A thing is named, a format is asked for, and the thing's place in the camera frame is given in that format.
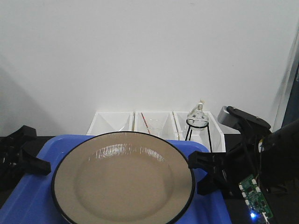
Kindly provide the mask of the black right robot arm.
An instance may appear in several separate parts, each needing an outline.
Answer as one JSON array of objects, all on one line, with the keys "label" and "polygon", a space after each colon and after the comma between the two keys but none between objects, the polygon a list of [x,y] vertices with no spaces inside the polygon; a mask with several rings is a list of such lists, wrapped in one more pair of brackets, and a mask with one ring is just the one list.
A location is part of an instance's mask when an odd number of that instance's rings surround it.
[{"label": "black right robot arm", "polygon": [[270,132],[250,122],[241,122],[240,141],[224,153],[194,151],[188,156],[189,168],[200,168],[207,175],[197,183],[197,193],[215,190],[241,198],[239,183],[253,175],[271,192],[299,177],[299,122],[296,120]]}]

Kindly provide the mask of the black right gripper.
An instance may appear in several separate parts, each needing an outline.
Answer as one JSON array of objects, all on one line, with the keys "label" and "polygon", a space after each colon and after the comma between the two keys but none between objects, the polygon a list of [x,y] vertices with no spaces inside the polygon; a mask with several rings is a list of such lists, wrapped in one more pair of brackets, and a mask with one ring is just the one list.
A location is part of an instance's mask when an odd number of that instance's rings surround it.
[{"label": "black right gripper", "polygon": [[[234,147],[242,143],[242,136],[240,134],[224,134],[226,152],[231,151]],[[188,156],[188,167],[190,169],[201,168],[207,173],[218,174],[224,167],[224,153],[209,153],[194,151]],[[230,166],[232,172],[236,174],[237,180],[241,180],[253,174],[253,171],[245,164],[235,163]],[[212,175],[207,174],[203,179],[197,182],[197,194],[205,196],[211,194],[219,189],[224,198],[241,198],[239,194],[239,187],[237,187],[237,194],[234,195],[231,190],[223,189],[224,184],[216,180]],[[287,195],[290,192],[289,187],[284,182],[275,186],[268,186],[266,183],[257,181],[260,184],[261,191],[265,194],[265,198],[279,198]]]}]

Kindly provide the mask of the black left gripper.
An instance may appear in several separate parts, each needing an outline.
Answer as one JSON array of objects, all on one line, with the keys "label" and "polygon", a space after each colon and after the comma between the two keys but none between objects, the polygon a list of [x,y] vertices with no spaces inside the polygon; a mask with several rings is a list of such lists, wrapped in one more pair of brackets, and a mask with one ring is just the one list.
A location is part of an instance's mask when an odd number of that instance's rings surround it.
[{"label": "black left gripper", "polygon": [[36,129],[22,126],[13,134],[0,139],[0,190],[11,189],[24,173],[34,175],[48,175],[51,172],[51,164],[32,156],[27,151],[19,152],[21,146],[28,141],[37,138]]}]

